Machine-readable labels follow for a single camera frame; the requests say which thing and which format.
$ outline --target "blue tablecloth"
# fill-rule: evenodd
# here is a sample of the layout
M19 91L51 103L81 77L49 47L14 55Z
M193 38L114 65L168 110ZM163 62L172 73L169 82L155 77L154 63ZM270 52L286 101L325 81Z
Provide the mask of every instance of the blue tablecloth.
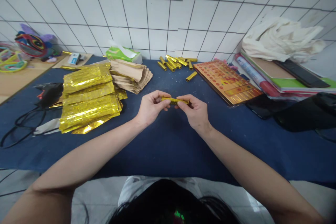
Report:
M89 64L103 60L92 57ZM120 116L112 118L85 135L60 132L29 137L18 145L0 150L0 167L46 171L62 156L79 145L132 119L138 112L141 97L162 90L177 97L192 94L208 104L209 120L228 138L266 162L288 180L306 180L335 185L336 144L320 138L314 131L291 133L273 120L261 120L245 105L229 108L225 101L197 75L192 81L188 68L176 72L163 71L154 60L144 60L153 72L152 80L135 95L127 92ZM17 117L34 108L40 91L33 85L63 82L63 69L51 69L12 99L0 106L0 136L12 126ZM60 117L61 111L48 112L45 122ZM30 125L40 120L33 117ZM27 131L14 135L16 139ZM5 144L11 142L9 137ZM205 142L189 126L181 110L162 111L155 123L145 129L119 154L112 158L97 177L146 175L160 177L201 177L213 181L237 184Z

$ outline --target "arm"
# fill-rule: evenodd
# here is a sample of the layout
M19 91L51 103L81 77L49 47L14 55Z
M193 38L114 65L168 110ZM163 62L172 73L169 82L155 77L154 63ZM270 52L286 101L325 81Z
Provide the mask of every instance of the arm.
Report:
M142 97L138 115L66 154L39 177L15 203L3 224L70 223L71 202L77 187L92 178L112 157L129 144L170 101L155 91Z
M276 223L323 223L320 214L279 173L211 126L206 103L190 94L177 99L191 102L191 107L179 102L175 108L186 113L191 127Z

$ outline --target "red and gold board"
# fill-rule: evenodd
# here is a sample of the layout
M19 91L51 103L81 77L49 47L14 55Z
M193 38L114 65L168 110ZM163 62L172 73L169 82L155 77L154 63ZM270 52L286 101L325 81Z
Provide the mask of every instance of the red and gold board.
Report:
M224 62L215 60L193 65L195 70L229 104L234 106L262 94Z

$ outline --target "hand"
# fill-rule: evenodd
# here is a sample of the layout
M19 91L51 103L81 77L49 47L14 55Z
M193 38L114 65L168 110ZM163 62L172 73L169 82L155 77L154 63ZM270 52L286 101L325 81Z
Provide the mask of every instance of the hand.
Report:
M175 108L180 108L187 115L190 126L197 131L198 134L207 133L212 129L208 120L208 105L205 102L197 99L191 94L178 96L179 100L189 101L190 106L179 101Z
M170 100L161 101L161 97L171 97L170 94L156 90L142 97L136 121L145 127L152 124L161 110L168 111Z

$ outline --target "left hand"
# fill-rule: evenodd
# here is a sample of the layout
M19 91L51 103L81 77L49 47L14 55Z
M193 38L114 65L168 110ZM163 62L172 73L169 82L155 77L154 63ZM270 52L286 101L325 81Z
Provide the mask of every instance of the left hand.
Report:
M170 100L161 101L161 97L171 98L171 95L156 90L143 96L139 112L135 119L147 127L155 121L161 110L168 111L167 108L170 108Z

